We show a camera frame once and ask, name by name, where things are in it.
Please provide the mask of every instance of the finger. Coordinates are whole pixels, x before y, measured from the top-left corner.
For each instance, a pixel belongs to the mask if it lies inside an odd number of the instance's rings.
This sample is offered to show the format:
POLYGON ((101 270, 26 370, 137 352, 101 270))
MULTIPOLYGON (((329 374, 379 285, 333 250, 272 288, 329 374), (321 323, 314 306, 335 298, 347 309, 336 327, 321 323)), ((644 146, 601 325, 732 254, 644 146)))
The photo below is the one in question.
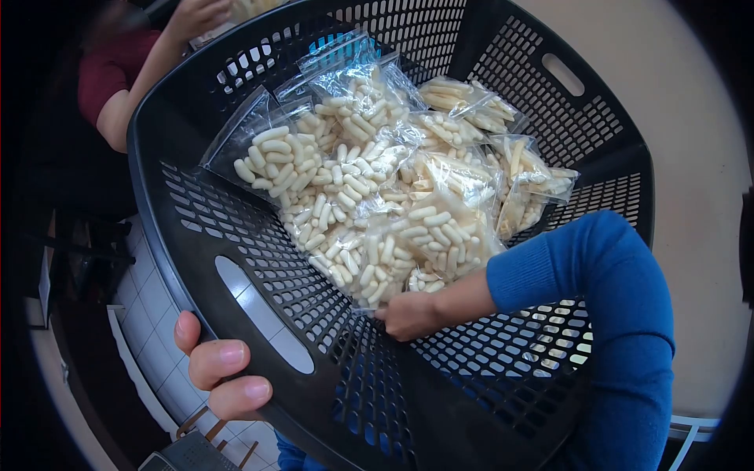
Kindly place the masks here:
POLYGON ((209 3, 199 10, 201 18, 212 18, 217 14, 225 13, 231 9, 231 0, 218 0, 217 2, 209 3))
POLYGON ((243 376, 218 385, 210 393, 209 406, 218 419, 249 420, 272 397, 272 385, 261 376, 243 376))
POLYGON ((201 390, 211 390, 225 376, 249 365, 251 352, 240 340, 213 340, 198 345, 188 361, 188 377, 201 390))
POLYGON ((178 315, 176 326, 173 328, 173 340, 186 356, 191 356, 191 351, 199 343, 200 332, 199 319, 193 313, 182 310, 181 314, 178 315))

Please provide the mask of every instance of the ziplock bag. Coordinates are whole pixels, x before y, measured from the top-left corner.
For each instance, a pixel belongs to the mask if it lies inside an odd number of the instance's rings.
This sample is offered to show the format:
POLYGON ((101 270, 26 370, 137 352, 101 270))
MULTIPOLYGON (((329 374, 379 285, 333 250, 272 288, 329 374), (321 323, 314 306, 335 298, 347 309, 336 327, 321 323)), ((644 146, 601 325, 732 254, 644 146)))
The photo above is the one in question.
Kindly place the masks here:
POLYGON ((391 225, 391 230, 448 280, 486 266, 490 257, 504 250, 492 230, 480 224, 458 197, 442 188, 435 188, 430 196, 412 206, 406 217, 391 225))

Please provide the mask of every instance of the white tile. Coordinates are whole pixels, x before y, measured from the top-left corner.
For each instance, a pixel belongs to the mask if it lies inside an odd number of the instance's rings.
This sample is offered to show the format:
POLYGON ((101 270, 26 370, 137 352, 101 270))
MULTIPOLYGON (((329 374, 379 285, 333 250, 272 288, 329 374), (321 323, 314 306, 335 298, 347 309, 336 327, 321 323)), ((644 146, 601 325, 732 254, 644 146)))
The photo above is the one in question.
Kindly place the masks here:
POLYGON ((234 298, 237 298, 251 284, 251 280, 234 261, 218 255, 215 257, 215 268, 234 298))
POLYGON ((165 311, 170 307, 170 297, 165 292, 165 288, 160 283, 160 277, 157 275, 157 270, 153 270, 149 275, 144 287, 139 291, 139 297, 144 304, 144 309, 149 315, 149 319, 152 321, 152 325, 157 327, 157 324, 162 319, 165 311))
POLYGON ((133 356, 139 356, 139 352, 154 332, 155 327, 152 326, 152 322, 144 310, 144 305, 138 297, 131 305, 131 309, 128 310, 121 329, 131 353, 133 356))
POLYGON ((170 395, 186 417, 196 411, 202 404, 202 400, 196 395, 191 384, 186 381, 178 368, 170 373, 158 393, 160 391, 164 391, 164 393, 170 395))
POLYGON ((133 284, 131 272, 126 270, 126 273, 123 274, 123 278, 121 278, 120 284, 118 284, 118 299, 121 304, 125 306, 126 310, 131 307, 137 294, 139 293, 136 290, 136 286, 133 284))
POLYGON ((233 435, 238 435, 239 433, 242 433, 244 430, 249 428, 249 426, 253 423, 254 421, 230 421, 225 425, 225 427, 233 432, 233 435))
POLYGON ((236 466, 241 464, 241 460, 244 459, 248 452, 249 447, 239 439, 232 439, 228 442, 225 448, 222 449, 222 454, 224 454, 225 457, 232 461, 236 466))
POLYGON ((266 469, 269 467, 270 467, 269 463, 264 461, 262 458, 259 457, 259 455, 256 452, 254 452, 249 457, 249 460, 246 462, 246 465, 241 469, 243 471, 262 471, 263 469, 266 469))
POLYGON ((153 390, 160 389, 160 386, 177 364, 167 354, 157 332, 153 332, 149 336, 149 340, 146 341, 144 348, 136 358, 136 362, 139 363, 139 369, 141 369, 146 382, 149 383, 149 386, 152 386, 153 390))
MULTIPOLYGON (((194 425, 199 429, 202 435, 207 435, 210 430, 212 430, 212 427, 216 426, 219 421, 220 419, 218 419, 212 411, 206 411, 196 420, 196 422, 194 422, 194 425)), ((230 443, 233 438, 233 432, 223 427, 217 435, 215 435, 215 438, 212 439, 212 444, 217 446, 222 440, 230 443)))
POLYGON ((128 251, 133 253, 136 245, 144 237, 144 232, 142 230, 141 218, 138 214, 130 217, 128 221, 131 223, 131 232, 126 236, 126 246, 128 246, 128 251))
POLYGON ((267 340, 273 338, 284 327, 283 322, 253 285, 246 288, 236 301, 267 340))
POLYGON ((254 422, 251 427, 239 434, 238 438, 248 447, 251 447, 255 441, 259 442, 254 453, 258 454, 268 464, 277 461, 277 456, 280 454, 280 450, 277 449, 277 437, 275 432, 263 422, 254 422))
POLYGON ((173 361, 180 362, 185 355, 176 345, 176 339, 173 336, 173 330, 176 327, 176 321, 178 320, 178 310, 175 306, 171 305, 165 311, 165 314, 160 319, 160 322, 155 327, 157 335, 160 337, 165 350, 167 350, 173 361))
POLYGON ((288 329, 283 329, 270 340, 270 345, 293 368, 301 373, 309 374, 314 371, 314 361, 309 350, 288 329))
POLYGON ((210 391, 203 391, 191 382, 191 378, 189 377, 189 358, 187 356, 183 356, 183 359, 178 363, 178 369, 181 371, 181 374, 183 375, 183 378, 186 379, 186 382, 191 384, 191 387, 194 389, 194 392, 197 396, 201 398, 202 401, 207 401, 210 398, 210 391))
POLYGON ((152 274, 155 269, 155 263, 152 261, 152 257, 149 255, 149 248, 146 245, 146 241, 141 241, 136 245, 131 255, 136 259, 136 263, 131 265, 128 269, 131 272, 133 278, 133 284, 136 286, 137 291, 141 291, 142 286, 146 283, 146 279, 152 274))
POLYGON ((166 388, 161 387, 156 393, 157 399, 160 400, 160 404, 167 411, 168 414, 176 421, 176 424, 183 424, 189 415, 186 414, 183 409, 178 406, 178 402, 170 395, 166 388))

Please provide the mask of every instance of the white tiled wall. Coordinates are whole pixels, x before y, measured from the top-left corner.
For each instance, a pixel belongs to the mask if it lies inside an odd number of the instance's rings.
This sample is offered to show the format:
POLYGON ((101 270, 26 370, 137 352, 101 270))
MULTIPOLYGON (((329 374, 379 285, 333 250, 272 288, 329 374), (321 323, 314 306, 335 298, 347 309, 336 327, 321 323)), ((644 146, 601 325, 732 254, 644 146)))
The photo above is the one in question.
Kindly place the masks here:
MULTIPOLYGON (((125 315, 118 321, 144 378, 165 410, 176 423, 182 424, 207 404, 210 394, 197 389, 189 380, 189 358, 173 341, 178 308, 155 268, 139 216, 129 221, 133 227, 127 245, 136 258, 136 264, 129 267, 118 287, 115 301, 126 307, 125 315)), ((236 286, 238 293, 234 295, 241 295, 247 288, 254 289, 248 285, 236 286)), ((282 323, 268 324, 265 324, 265 328, 274 330, 265 332, 268 339, 285 329, 282 323)), ((207 433, 217 421, 217 417, 208 411, 195 425, 202 433, 207 433)), ((222 440, 228 442, 222 453, 237 465, 244 459, 249 447, 255 441, 259 442, 244 471, 280 469, 277 466, 277 439, 266 422, 229 422, 218 433, 213 444, 218 445, 222 440)))

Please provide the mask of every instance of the blue sweater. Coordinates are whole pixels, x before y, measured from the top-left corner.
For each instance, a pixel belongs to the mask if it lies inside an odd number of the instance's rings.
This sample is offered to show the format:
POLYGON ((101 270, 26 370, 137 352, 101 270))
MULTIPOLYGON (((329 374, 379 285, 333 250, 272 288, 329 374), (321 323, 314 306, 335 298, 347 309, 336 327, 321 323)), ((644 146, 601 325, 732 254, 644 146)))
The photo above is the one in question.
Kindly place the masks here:
POLYGON ((673 309, 660 266, 612 211, 581 217, 494 257, 501 312, 583 296, 594 341, 592 398, 549 469, 657 469, 671 414, 673 309))

